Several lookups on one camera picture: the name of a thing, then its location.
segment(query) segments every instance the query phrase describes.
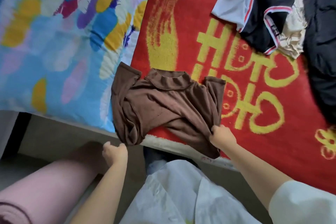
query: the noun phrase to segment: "forearm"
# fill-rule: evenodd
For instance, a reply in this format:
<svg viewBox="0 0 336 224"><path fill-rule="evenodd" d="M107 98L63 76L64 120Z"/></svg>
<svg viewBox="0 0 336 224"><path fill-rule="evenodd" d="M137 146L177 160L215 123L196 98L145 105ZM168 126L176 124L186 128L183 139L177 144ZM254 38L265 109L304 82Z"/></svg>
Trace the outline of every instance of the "forearm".
<svg viewBox="0 0 336 224"><path fill-rule="evenodd" d="M283 172L272 167L270 164L236 143L222 145L221 150L231 159L233 165L241 172L267 210L270 200L276 190L283 183L292 180Z"/></svg>
<svg viewBox="0 0 336 224"><path fill-rule="evenodd" d="M113 224L126 175L127 161L116 162L105 173L71 224Z"/></svg>

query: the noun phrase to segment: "white shirt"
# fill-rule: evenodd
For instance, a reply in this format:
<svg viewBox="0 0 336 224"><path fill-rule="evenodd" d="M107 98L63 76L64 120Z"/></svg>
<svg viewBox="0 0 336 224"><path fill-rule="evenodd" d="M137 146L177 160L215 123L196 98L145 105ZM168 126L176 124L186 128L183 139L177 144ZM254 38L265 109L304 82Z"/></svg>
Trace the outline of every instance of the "white shirt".
<svg viewBox="0 0 336 224"><path fill-rule="evenodd" d="M336 196L288 181L273 195L274 224L336 223ZM168 162L149 175L120 224L260 223L224 188L185 160Z"/></svg>

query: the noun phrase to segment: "white sleeve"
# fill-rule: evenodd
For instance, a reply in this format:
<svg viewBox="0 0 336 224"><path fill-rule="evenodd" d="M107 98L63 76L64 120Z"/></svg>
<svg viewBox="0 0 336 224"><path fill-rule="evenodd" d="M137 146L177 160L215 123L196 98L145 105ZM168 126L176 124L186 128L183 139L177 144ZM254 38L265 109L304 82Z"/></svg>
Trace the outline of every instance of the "white sleeve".
<svg viewBox="0 0 336 224"><path fill-rule="evenodd" d="M278 188L268 208L274 224L336 223L336 196L307 184L288 181Z"/></svg>

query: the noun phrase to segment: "pink rolled mat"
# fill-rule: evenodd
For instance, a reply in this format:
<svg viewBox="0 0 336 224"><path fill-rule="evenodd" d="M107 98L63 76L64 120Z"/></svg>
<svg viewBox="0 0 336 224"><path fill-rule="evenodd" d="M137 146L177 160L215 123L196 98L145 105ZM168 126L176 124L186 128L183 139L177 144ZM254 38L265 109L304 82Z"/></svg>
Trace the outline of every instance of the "pink rolled mat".
<svg viewBox="0 0 336 224"><path fill-rule="evenodd" d="M103 164L90 142L0 191L0 224L61 224Z"/></svg>

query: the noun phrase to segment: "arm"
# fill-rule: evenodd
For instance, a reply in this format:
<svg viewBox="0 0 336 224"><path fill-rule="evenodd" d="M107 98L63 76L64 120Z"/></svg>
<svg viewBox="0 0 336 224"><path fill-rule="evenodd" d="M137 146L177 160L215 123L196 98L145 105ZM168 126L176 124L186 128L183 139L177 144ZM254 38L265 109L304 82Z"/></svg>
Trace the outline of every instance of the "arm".
<svg viewBox="0 0 336 224"><path fill-rule="evenodd" d="M241 172L258 199L268 210L270 200L276 190L285 182L292 180L289 176L249 151L239 146L230 129L221 125L213 126L210 142L221 149Z"/></svg>
<svg viewBox="0 0 336 224"><path fill-rule="evenodd" d="M103 156L110 166L102 180L71 220L71 224L111 224L117 212L127 168L127 148L107 142Z"/></svg>

